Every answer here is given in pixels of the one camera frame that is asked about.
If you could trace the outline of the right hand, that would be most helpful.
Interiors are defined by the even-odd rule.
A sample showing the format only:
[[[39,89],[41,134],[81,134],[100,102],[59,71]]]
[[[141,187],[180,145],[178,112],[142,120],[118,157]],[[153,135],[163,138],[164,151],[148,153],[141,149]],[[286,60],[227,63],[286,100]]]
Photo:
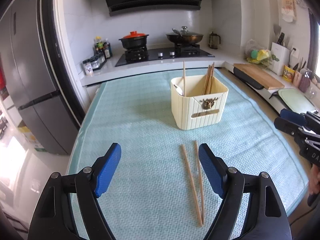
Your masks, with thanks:
[[[309,176],[308,206],[311,207],[319,195],[319,167],[312,165]]]

